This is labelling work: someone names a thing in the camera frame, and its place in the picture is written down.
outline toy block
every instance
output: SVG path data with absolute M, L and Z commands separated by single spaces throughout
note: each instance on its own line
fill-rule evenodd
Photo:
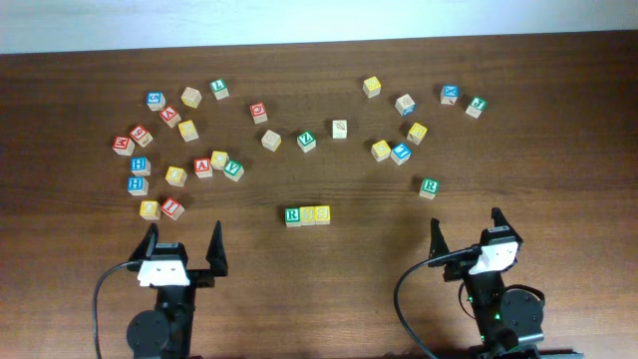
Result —
M 129 193 L 132 195 L 149 194 L 149 182 L 145 178 L 129 178 Z
M 330 224 L 330 205 L 315 206 L 315 224 Z
M 179 116 L 179 114 L 177 113 L 177 111 L 171 107 L 168 106 L 167 108 L 163 109 L 159 115 L 161 116 L 161 119 L 170 127 L 173 128 L 175 127 L 175 125 L 177 125 L 179 122 L 181 122 L 181 117 Z
M 297 137 L 297 145 L 299 145 L 301 151 L 307 153 L 317 147 L 317 141 L 315 141 L 315 138 L 312 136 L 310 131 L 306 131 Z
M 261 138 L 261 144 L 267 149 L 275 152 L 279 145 L 281 145 L 281 136 L 268 130 L 263 138 Z
M 439 191 L 439 183 L 433 179 L 424 179 L 419 195 L 428 199 L 434 199 Z
M 284 212 L 286 226 L 301 226 L 299 219 L 299 208 L 286 208 Z
M 459 99 L 459 86 L 443 85 L 441 89 L 441 105 L 453 105 Z
M 183 137 L 183 140 L 186 142 L 190 142 L 192 140 L 199 139 L 199 135 L 197 134 L 197 129 L 195 128 L 195 124 L 192 120 L 188 120 L 182 122 L 179 126 L 179 133 Z
M 147 105 L 151 111 L 161 111 L 166 106 L 166 98 L 161 92 L 151 92 L 147 95 Z
M 263 106 L 263 103 L 252 105 L 250 107 L 250 114 L 252 115 L 252 120 L 255 122 L 255 125 L 268 121 L 268 115 L 266 115 L 266 107 Z
M 334 120 L 332 122 L 332 138 L 345 139 L 348 137 L 348 122 L 346 120 Z
M 180 168 L 169 167 L 166 172 L 166 181 L 170 185 L 183 186 L 186 183 L 186 177 L 188 177 L 186 171 Z
M 181 101 L 185 105 L 196 109 L 201 101 L 201 93 L 199 90 L 187 87 L 186 90 L 183 91 L 183 94 L 181 94 Z
M 134 144 L 131 139 L 122 136 L 117 136 L 116 140 L 113 141 L 113 150 L 117 152 L 118 155 L 130 156 L 133 154 L 135 147 L 136 144 Z
M 315 225 L 315 207 L 307 206 L 299 208 L 301 225 Z
M 366 93 L 368 99 L 381 94 L 381 83 L 376 76 L 363 82 L 363 92 Z
M 131 159 L 131 172 L 135 176 L 149 176 L 151 174 L 151 163 L 147 158 Z
M 231 180 L 238 181 L 243 175 L 243 166 L 233 160 L 228 161 L 228 165 L 223 169 L 223 173 Z
M 136 128 L 134 128 L 131 131 L 130 135 L 133 140 L 135 140 L 138 145 L 142 146 L 143 148 L 146 147 L 153 140 L 153 136 L 151 136 L 149 130 L 143 128 L 142 126 L 137 126 Z
M 222 151 L 213 151 L 210 157 L 210 165 L 214 170 L 223 171 L 228 163 L 228 154 Z
M 161 205 L 161 211 L 172 220 L 177 220 L 183 213 L 183 206 L 178 201 L 169 197 L 166 202 Z
M 411 143 L 415 145 L 418 145 L 426 136 L 427 132 L 428 132 L 428 129 L 425 126 L 414 123 L 412 125 L 412 128 L 408 132 L 408 141 L 410 141 Z
M 395 108 L 399 111 L 401 116 L 405 116 L 415 110 L 415 102 L 412 100 L 410 95 L 404 95 L 397 99 Z
M 410 151 L 410 149 L 408 149 L 406 144 L 398 144 L 396 147 L 392 149 L 392 152 L 390 153 L 390 158 L 397 165 L 400 166 L 410 158 L 411 153 L 412 152 Z
M 479 97 L 475 97 L 470 103 L 470 105 L 468 106 L 468 109 L 466 110 L 466 114 L 472 116 L 475 119 L 478 119 L 480 114 L 483 111 L 485 111 L 486 107 L 487 107 L 486 100 Z
M 210 166 L 210 160 L 209 159 L 195 160 L 195 174 L 200 179 L 212 177 L 212 167 Z
M 160 219 L 160 204 L 156 200 L 143 200 L 140 205 L 140 215 L 144 219 Z
M 230 94 L 228 93 L 228 88 L 226 87 L 226 83 L 223 82 L 222 79 L 211 82 L 210 88 L 212 89 L 212 93 L 215 95 L 215 98 L 218 100 L 230 96 Z
M 372 145 L 372 156 L 377 162 L 381 162 L 390 156 L 390 146 L 386 140 L 380 140 Z

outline wooden table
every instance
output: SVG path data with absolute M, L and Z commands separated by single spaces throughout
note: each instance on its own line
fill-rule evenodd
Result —
M 159 221 L 160 241 L 180 241 L 189 268 L 223 223 L 229 276 L 197 293 L 191 353 L 204 358 L 379 357 L 415 348 L 392 290 L 428 256 L 430 218 L 452 249 L 478 242 L 493 206 L 525 240 L 504 276 L 547 296 L 541 348 L 589 358 L 638 349 L 638 33 L 494 36 L 340 44 L 219 47 L 3 56 L 0 58 L 0 356 L 90 358 L 91 296 L 98 277 L 125 261 L 149 222 L 126 189 L 130 158 L 111 148 L 135 124 L 153 142 L 135 149 L 153 164 L 149 199 L 186 210 Z M 376 75 L 381 96 L 362 81 Z M 208 82 L 223 78 L 217 101 Z M 439 104 L 441 85 L 460 105 Z M 200 89 L 196 110 L 179 96 Z M 162 91 L 199 140 L 185 143 L 145 104 Z M 395 100 L 410 94 L 402 118 Z M 478 120 L 464 113 L 488 100 Z M 263 102 L 255 126 L 248 106 Z M 346 141 L 330 123 L 347 119 Z M 376 163 L 374 141 L 428 127 L 398 167 Z M 261 146 L 280 134 L 276 153 Z M 310 130 L 303 154 L 295 135 Z M 198 179 L 192 161 L 213 150 L 244 164 L 239 182 Z M 168 166 L 186 168 L 184 188 Z M 418 196 L 437 179 L 434 200 Z M 287 206 L 329 204 L 332 223 L 286 228 Z M 458 283 L 423 269 L 406 283 L 405 315 L 434 349 L 479 344 L 457 303 Z M 129 321 L 155 291 L 118 272 L 100 297 L 105 358 L 130 358 Z

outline letter on block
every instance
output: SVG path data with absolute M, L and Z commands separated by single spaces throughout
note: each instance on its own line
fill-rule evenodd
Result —
M 255 122 L 255 124 L 261 124 L 262 122 L 268 121 L 268 115 L 266 115 L 266 107 L 263 106 L 263 103 L 252 105 L 250 107 L 250 114 L 252 114 L 252 120 Z
M 131 159 L 131 172 L 135 176 L 149 176 L 151 174 L 151 163 L 147 158 Z
M 453 105 L 459 99 L 459 86 L 444 85 L 441 89 L 441 104 Z
M 161 211 L 172 220 L 177 220 L 183 213 L 183 206 L 175 199 L 169 197 L 166 202 L 161 205 Z
M 147 95 L 147 105 L 151 111 L 161 111 L 166 106 L 166 98 L 161 92 L 151 92 Z
M 377 162 L 381 162 L 390 156 L 390 146 L 386 140 L 380 140 L 372 145 L 372 156 Z
M 284 217 L 286 220 L 286 226 L 301 226 L 299 208 L 286 208 Z
M 133 154 L 133 149 L 135 147 L 136 144 L 134 144 L 129 138 L 117 136 L 116 140 L 113 141 L 113 150 L 117 152 L 118 155 L 130 156 Z
M 183 137 L 183 140 L 186 142 L 199 139 L 197 129 L 195 128 L 195 124 L 192 122 L 192 120 L 188 120 L 179 124 L 179 133 Z
M 346 120 L 334 120 L 332 122 L 332 138 L 345 139 L 348 137 L 348 122 Z
M 159 115 L 161 116 L 161 119 L 170 127 L 173 128 L 175 127 L 175 125 L 177 125 L 180 121 L 181 121 L 181 117 L 179 116 L 179 114 L 177 113 L 177 111 L 172 108 L 171 106 L 168 106 L 167 108 L 163 109 Z
M 230 96 L 228 93 L 228 88 L 226 87 L 226 83 L 223 80 L 215 80 L 210 83 L 210 88 L 212 92 L 215 94 L 215 98 L 221 100 L 223 98 L 227 98 Z
M 315 206 L 315 223 L 330 224 L 330 205 Z
M 212 167 L 210 166 L 210 160 L 209 159 L 195 160 L 195 174 L 200 179 L 212 177 Z
M 149 194 L 149 182 L 145 178 L 129 178 L 129 193 L 132 195 Z
M 412 128 L 408 132 L 408 141 L 410 141 L 411 143 L 415 145 L 418 145 L 426 136 L 427 132 L 428 132 L 428 129 L 425 126 L 414 123 L 412 125 Z
M 397 165 L 400 166 L 410 158 L 411 153 L 412 152 L 410 151 L 410 149 L 408 149 L 406 144 L 398 144 L 395 148 L 392 149 L 390 157 Z
M 201 93 L 196 89 L 187 87 L 181 94 L 181 101 L 185 105 L 196 109 L 201 101 Z
M 140 215 L 148 220 L 160 219 L 160 204 L 155 200 L 143 200 L 140 205 Z
M 210 164 L 214 170 L 223 171 L 228 163 L 228 154 L 222 151 L 213 151 L 210 157 Z
M 410 95 L 404 95 L 397 99 L 395 108 L 399 111 L 401 116 L 405 116 L 415 110 L 415 102 L 412 100 Z
M 183 186 L 186 183 L 186 171 L 180 168 L 169 167 L 166 172 L 166 181 L 170 185 Z
M 263 138 L 261 138 L 261 144 L 267 149 L 275 152 L 279 145 L 281 145 L 281 136 L 268 130 Z
M 315 138 L 312 136 L 310 131 L 306 131 L 297 137 L 297 145 L 299 145 L 301 151 L 307 153 L 317 147 L 317 141 L 315 141 Z
M 131 137 L 135 140 L 138 145 L 142 147 L 146 147 L 152 140 L 153 136 L 149 133 L 149 130 L 143 128 L 142 126 L 137 126 L 131 131 Z
M 428 199 L 434 199 L 439 191 L 439 183 L 433 179 L 424 179 L 419 195 Z
M 468 109 L 466 110 L 466 114 L 472 116 L 475 119 L 478 119 L 480 114 L 483 111 L 485 111 L 486 107 L 487 107 L 486 100 L 475 97 L 470 103 L 470 105 L 468 106 Z
M 231 180 L 238 181 L 243 175 L 243 166 L 233 160 L 223 169 L 223 173 Z
M 315 207 L 300 207 L 301 225 L 315 225 Z
M 363 82 L 363 92 L 366 93 L 368 99 L 381 94 L 381 83 L 376 76 Z

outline white wall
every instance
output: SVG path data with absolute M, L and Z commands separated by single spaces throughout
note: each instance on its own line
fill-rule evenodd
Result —
M 638 0 L 0 0 L 0 53 L 622 29 Z

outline wood grain surface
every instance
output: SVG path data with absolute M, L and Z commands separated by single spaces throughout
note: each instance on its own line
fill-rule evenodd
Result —
M 91 296 L 149 223 L 126 189 L 130 158 L 111 148 L 141 124 L 154 136 L 135 156 L 153 164 L 148 199 L 174 196 L 160 241 L 182 242 L 205 267 L 221 220 L 229 276 L 197 293 L 191 353 L 204 358 L 366 358 L 415 345 L 392 304 L 399 276 L 428 255 L 430 218 L 452 249 L 478 242 L 499 206 L 525 240 L 505 283 L 545 292 L 541 349 L 588 358 L 638 357 L 638 33 L 496 36 L 318 45 L 219 47 L 0 57 L 0 356 L 94 356 Z M 367 99 L 376 75 L 380 96 Z M 223 78 L 217 101 L 208 82 Z M 439 104 L 444 83 L 461 87 Z M 179 100 L 202 92 L 196 110 Z M 199 140 L 185 143 L 145 104 L 162 91 Z M 402 118 L 395 100 L 410 94 Z M 478 120 L 464 112 L 488 101 Z M 263 102 L 255 126 L 248 106 Z M 330 122 L 346 119 L 346 141 Z M 429 131 L 398 167 L 376 163 L 374 141 Z M 262 147 L 267 129 L 282 136 Z M 295 135 L 310 130 L 303 154 Z M 192 160 L 227 151 L 233 182 L 198 179 Z M 184 167 L 184 188 L 164 180 Z M 434 200 L 418 196 L 440 181 Z M 330 225 L 286 228 L 286 206 L 328 204 Z M 441 268 L 417 272 L 401 303 L 434 349 L 480 343 Z M 130 358 L 129 321 L 155 291 L 118 272 L 100 297 L 105 358 Z

